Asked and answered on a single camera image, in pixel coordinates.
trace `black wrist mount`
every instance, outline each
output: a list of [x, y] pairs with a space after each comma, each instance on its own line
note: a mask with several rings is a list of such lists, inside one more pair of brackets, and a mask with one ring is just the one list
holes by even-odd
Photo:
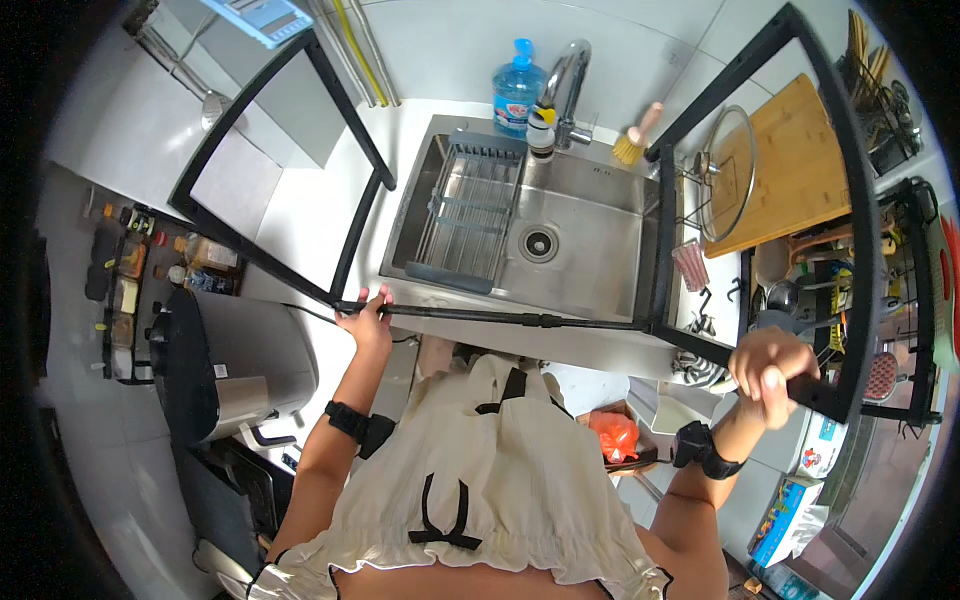
[[330, 416], [330, 425], [343, 431], [360, 444], [357, 456], [367, 460], [394, 433], [396, 423], [383, 415], [362, 415], [343, 402], [330, 400], [324, 414]]
[[683, 468], [692, 461], [702, 466], [704, 474], [710, 479], [726, 479], [736, 475], [744, 465], [721, 458], [713, 444], [710, 428], [698, 420], [684, 425], [677, 432], [672, 454], [674, 467]]

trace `white dress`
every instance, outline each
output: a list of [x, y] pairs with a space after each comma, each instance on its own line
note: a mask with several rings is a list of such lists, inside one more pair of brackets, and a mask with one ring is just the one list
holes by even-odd
[[436, 561], [531, 565], [562, 585], [599, 580], [617, 600], [664, 597], [671, 578], [644, 552], [596, 434], [562, 408], [552, 378], [524, 369], [487, 354], [414, 386], [330, 528], [264, 567], [249, 597], [334, 600], [336, 569]]

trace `cleaning brush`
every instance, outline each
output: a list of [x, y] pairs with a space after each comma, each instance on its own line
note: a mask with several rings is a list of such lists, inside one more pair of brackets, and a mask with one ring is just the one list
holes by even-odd
[[647, 148], [647, 133], [653, 129], [663, 114], [663, 103], [655, 102], [643, 113], [643, 118], [621, 135], [613, 146], [613, 155], [627, 166], [634, 166]]

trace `cardboard box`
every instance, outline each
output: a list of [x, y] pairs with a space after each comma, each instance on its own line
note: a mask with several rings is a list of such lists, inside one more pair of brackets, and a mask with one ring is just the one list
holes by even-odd
[[[624, 415], [627, 419], [636, 423], [636, 415], [627, 404], [627, 400], [619, 400], [613, 404], [594, 409], [598, 413], [618, 413]], [[590, 427], [590, 413], [584, 413], [577, 417], [577, 422], [584, 427]], [[607, 473], [614, 476], [633, 477], [653, 470], [658, 463], [651, 462], [658, 456], [657, 445], [652, 439], [643, 435], [643, 429], [640, 429], [640, 437], [636, 440], [636, 460], [627, 460], [622, 463], [610, 463], [607, 457], [604, 457], [604, 467]]]
[[810, 415], [804, 446], [800, 451], [797, 474], [825, 479], [840, 455], [847, 437], [847, 425], [830, 420], [819, 413]]
[[760, 523], [750, 556], [760, 566], [770, 566], [790, 556], [790, 539], [800, 524], [800, 515], [817, 501], [824, 482], [794, 475], [780, 482], [777, 496]]

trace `orange plastic bag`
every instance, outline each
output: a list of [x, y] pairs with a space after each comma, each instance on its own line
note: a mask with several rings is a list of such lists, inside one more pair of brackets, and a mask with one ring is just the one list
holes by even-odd
[[622, 463], [628, 456], [637, 457], [636, 441], [640, 430], [636, 423], [619, 413], [590, 413], [590, 429], [600, 436], [600, 449], [611, 463]]

